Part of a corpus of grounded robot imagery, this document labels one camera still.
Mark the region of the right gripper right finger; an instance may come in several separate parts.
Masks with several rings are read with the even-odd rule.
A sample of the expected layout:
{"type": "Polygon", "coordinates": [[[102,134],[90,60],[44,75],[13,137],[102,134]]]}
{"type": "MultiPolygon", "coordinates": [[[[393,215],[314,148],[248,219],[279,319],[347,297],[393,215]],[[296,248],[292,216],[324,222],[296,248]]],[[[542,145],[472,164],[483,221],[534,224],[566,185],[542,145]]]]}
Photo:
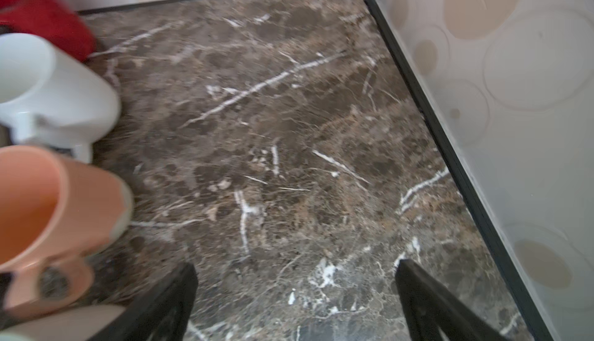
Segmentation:
{"type": "Polygon", "coordinates": [[[400,261],[395,283],[412,340],[505,339],[415,261],[400,261]]]}

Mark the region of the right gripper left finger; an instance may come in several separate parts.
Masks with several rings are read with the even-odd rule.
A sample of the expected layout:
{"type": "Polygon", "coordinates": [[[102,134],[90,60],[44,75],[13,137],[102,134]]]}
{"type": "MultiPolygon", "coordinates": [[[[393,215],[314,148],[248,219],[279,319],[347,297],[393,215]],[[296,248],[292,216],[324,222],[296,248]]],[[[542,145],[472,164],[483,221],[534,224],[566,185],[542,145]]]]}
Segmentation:
{"type": "Polygon", "coordinates": [[[196,299],[194,266],[182,263],[106,325],[92,340],[182,340],[196,299]]]}

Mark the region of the beige mug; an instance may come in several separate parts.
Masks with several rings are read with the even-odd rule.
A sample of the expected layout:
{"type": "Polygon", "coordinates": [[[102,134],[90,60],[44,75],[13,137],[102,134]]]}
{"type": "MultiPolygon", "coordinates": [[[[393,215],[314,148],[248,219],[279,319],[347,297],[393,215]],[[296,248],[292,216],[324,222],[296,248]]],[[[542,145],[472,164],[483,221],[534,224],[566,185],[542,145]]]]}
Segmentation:
{"type": "Polygon", "coordinates": [[[1,150],[3,307],[17,319],[76,302],[94,282],[88,255],[119,239],[134,211],[120,177],[35,146],[1,150]]]}

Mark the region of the white ribbed mug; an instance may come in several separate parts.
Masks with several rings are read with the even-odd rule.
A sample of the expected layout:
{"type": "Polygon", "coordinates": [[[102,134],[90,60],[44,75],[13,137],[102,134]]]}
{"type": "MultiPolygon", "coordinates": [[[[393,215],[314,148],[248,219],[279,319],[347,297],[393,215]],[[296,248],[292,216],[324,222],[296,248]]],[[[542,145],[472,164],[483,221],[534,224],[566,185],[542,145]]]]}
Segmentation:
{"type": "Polygon", "coordinates": [[[90,164],[114,129],[118,93],[87,66],[27,33],[1,36],[1,123],[17,145],[69,149],[90,164]]]}

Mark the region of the red mug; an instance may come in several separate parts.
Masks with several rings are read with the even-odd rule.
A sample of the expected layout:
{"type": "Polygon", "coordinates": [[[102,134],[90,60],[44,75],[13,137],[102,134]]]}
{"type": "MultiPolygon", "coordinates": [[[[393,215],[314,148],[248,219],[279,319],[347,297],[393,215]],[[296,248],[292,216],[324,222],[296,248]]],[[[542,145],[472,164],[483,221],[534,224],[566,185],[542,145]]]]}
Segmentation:
{"type": "Polygon", "coordinates": [[[1,28],[40,36],[84,62],[95,52],[95,38],[63,0],[1,0],[1,28]]]}

